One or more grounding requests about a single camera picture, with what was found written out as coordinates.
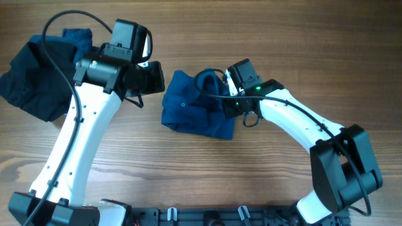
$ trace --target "fabric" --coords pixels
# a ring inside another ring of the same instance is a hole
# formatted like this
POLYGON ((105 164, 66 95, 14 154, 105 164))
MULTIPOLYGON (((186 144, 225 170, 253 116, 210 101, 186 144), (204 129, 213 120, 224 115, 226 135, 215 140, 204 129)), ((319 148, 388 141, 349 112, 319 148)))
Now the fabric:
MULTIPOLYGON (((75 46, 59 41, 47 41, 46 45, 73 83, 75 46)), ((8 103, 46 122, 68 111, 72 93, 42 52, 41 44, 25 44, 10 66, 10 71, 0 77, 0 95, 8 103)))
MULTIPOLYGON (((34 35, 30 42, 39 43, 42 40, 42 35, 34 35)), ((70 43, 77 47, 73 62, 77 63, 92 49, 92 32, 90 29, 64 29, 62 36, 46 36, 46 41, 60 41, 70 43)))
MULTIPOLYGON (((228 88, 214 72, 202 74, 198 86, 211 94, 229 94, 228 88)), ((194 86, 194 78, 183 71, 175 71, 162 106, 161 123, 170 129, 233 139, 235 118, 226 119, 222 101, 201 95, 194 86)))

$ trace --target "blue cloth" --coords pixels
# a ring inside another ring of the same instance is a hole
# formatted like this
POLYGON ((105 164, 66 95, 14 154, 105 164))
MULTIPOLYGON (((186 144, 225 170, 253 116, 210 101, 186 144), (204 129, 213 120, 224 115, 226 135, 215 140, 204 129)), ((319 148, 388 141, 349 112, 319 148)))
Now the blue cloth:
MULTIPOLYGON (((214 72, 200 75, 198 86, 211 94, 229 94, 229 89, 214 72)), ((194 78, 183 71, 175 71, 162 106, 161 123, 170 129, 233 139, 235 118, 226 119, 222 101, 201 95, 194 86, 194 78)))
MULTIPOLYGON (((38 43, 42 40, 42 35, 34 35, 30 42, 38 43)), ((61 41, 69 43, 77 48, 73 62, 81 60, 85 54, 92 51, 92 32, 90 29, 63 29, 62 36, 46 36, 46 41, 61 41)))
MULTIPOLYGON (((62 37, 46 40, 48 53, 74 85, 75 63, 92 50, 92 32, 64 29, 62 37)), ((46 122, 68 111, 71 90, 43 52, 41 35, 32 36, 10 66, 0 77, 0 95, 8 103, 46 122)))

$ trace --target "black joint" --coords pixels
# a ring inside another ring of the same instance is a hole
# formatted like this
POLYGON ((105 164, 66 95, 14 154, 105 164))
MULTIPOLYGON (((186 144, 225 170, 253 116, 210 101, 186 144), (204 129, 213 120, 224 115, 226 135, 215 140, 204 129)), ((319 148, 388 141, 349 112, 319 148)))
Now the black joint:
POLYGON ((69 202, 70 201, 66 198, 60 198, 60 200, 58 201, 58 204, 63 205, 64 207, 67 207, 69 202))
POLYGON ((310 148, 310 161, 314 190, 333 213, 364 198, 362 188, 368 195, 383 183, 369 137, 358 125, 344 129, 331 139, 317 142, 310 148), (346 163, 339 161, 340 154, 349 157, 346 163), (358 183, 358 176, 363 181, 362 186, 358 183))

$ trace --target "wood grain surface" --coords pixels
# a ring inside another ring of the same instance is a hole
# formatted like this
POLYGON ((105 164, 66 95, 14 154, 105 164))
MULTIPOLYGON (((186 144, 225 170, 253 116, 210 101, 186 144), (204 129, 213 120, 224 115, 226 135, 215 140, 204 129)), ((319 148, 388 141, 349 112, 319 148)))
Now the wood grain surface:
MULTIPOLYGON (((369 195, 373 214, 352 213, 353 225, 402 225, 402 5, 397 1, 136 1, 0 5, 0 72, 46 21, 66 9, 117 18, 152 31, 152 60, 166 86, 175 70, 195 75, 250 58, 331 121, 369 133, 384 186, 369 195)), ((81 15, 57 19, 62 28, 91 28, 94 45, 110 34, 81 15)), ((110 198, 134 207, 287 205, 312 189, 310 158, 269 122, 236 122, 233 141, 171 131, 161 125, 163 94, 145 107, 124 102, 99 146, 87 202, 110 198)), ((0 225, 14 191, 27 192, 56 141, 63 119, 45 123, 0 99, 0 225)), ((358 207, 364 208, 363 202, 358 207)))

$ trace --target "black cable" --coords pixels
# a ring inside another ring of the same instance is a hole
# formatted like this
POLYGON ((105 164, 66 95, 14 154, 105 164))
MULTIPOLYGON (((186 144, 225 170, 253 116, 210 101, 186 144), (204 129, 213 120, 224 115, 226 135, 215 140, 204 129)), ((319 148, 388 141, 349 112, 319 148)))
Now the black cable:
POLYGON ((366 203, 366 208, 367 208, 367 213, 363 212, 362 210, 350 206, 349 208, 352 210, 355 210, 356 212, 360 213, 363 216, 370 216, 371 215, 371 204, 370 204, 370 200, 369 197, 367 195, 367 191, 366 188, 364 187, 362 178, 360 177, 360 173, 358 172, 356 165, 354 164, 352 158, 350 157, 349 153, 346 151, 345 147, 343 147, 343 145, 341 145, 341 143, 335 138, 335 136, 327 129, 327 127, 325 126, 324 123, 321 123, 320 121, 318 121, 316 118, 314 118, 314 116, 312 116, 310 113, 308 113, 305 109, 302 109, 301 107, 297 106, 296 104, 289 102, 288 100, 282 100, 279 98, 275 98, 275 97, 259 97, 259 96, 223 96, 223 95, 214 95, 214 94, 210 94, 204 90, 202 90, 200 87, 198 87, 198 78, 201 74, 205 73, 205 72, 220 72, 223 75, 225 75, 225 72, 223 72, 222 70, 219 69, 205 69, 202 70, 201 72, 199 72, 195 78, 194 78, 194 84, 195 84, 195 88, 204 96, 207 97, 212 97, 212 98, 220 98, 220 99, 258 99, 258 100, 274 100, 277 102, 281 102, 284 103, 286 105, 290 105, 292 107, 294 107, 295 109, 299 110, 301 113, 305 114, 307 117, 309 117, 314 123, 316 123, 318 126, 320 126, 320 128, 325 131, 332 139, 332 141, 335 143, 335 145, 337 146, 337 148, 340 150, 340 152, 346 157, 346 159, 348 160, 348 162, 350 163, 350 165, 352 166, 353 172, 356 176, 357 182, 359 183, 360 186, 360 190, 362 192, 363 195, 363 199, 364 202, 366 203))
POLYGON ((144 107, 144 102, 143 102, 143 98, 141 97, 141 94, 138 95, 138 102, 136 102, 135 100, 131 100, 131 99, 127 98, 127 97, 125 97, 124 100, 134 104, 135 106, 137 106, 139 108, 144 107))
POLYGON ((247 125, 247 124, 246 124, 246 121, 247 121, 247 117, 248 117, 248 116, 249 116, 249 113, 248 113, 248 112, 244 113, 244 117, 243 117, 243 126, 244 126, 244 127, 250 128, 250 127, 253 127, 253 126, 257 126, 257 125, 259 124, 259 117, 257 117, 257 120, 256 120, 256 122, 255 122, 253 125, 247 125))
POLYGON ((39 209, 41 208, 41 206, 44 204, 44 202, 46 201, 46 199, 48 198, 50 192, 52 191, 53 187, 55 186, 55 183, 57 181, 57 178, 60 175, 60 172, 62 170, 62 168, 64 167, 64 164, 67 160, 68 154, 70 154, 71 151, 71 147, 75 141, 75 138, 77 137, 77 133, 78 133, 78 129, 80 126, 80 121, 81 121, 81 101, 80 101, 80 97, 78 96, 77 91, 75 90, 75 88, 71 85, 71 83, 68 81, 67 76, 63 73, 63 71, 60 69, 60 67, 56 64, 56 62, 54 61, 54 59, 49 55, 48 52, 48 48, 46 47, 46 31, 48 29, 48 27, 50 26, 50 24, 57 18, 66 15, 66 14, 72 14, 72 13, 77 13, 77 14, 83 14, 86 16, 89 16, 93 19, 95 19, 96 21, 98 21, 101 25, 103 25, 110 33, 112 33, 112 30, 110 29, 110 27, 108 27, 108 25, 106 25, 103 21, 101 21, 99 18, 97 18, 96 16, 84 12, 84 11, 79 11, 79 10, 68 10, 68 11, 64 11, 61 13, 58 13, 56 15, 54 15, 52 18, 49 19, 49 21, 46 23, 45 27, 43 28, 42 31, 42 49, 45 52, 46 56, 49 58, 49 61, 52 63, 52 65, 56 68, 56 70, 60 73, 60 75, 64 78, 64 81, 68 84, 68 87, 70 88, 70 90, 72 91, 73 97, 74 97, 74 101, 75 101, 75 109, 76 109, 76 118, 75 118, 75 124, 74 124, 74 129, 73 132, 71 134, 71 138, 67 144, 67 148, 62 156, 62 159, 60 160, 59 165, 57 166, 57 169, 55 171, 55 174, 52 177, 52 180, 50 181, 48 188, 46 189, 45 194, 42 196, 42 199, 39 201, 39 203, 37 204, 37 206, 35 207, 35 209, 32 211, 31 215, 26 219, 24 226, 28 226, 32 220, 36 217, 36 214, 38 213, 39 209))

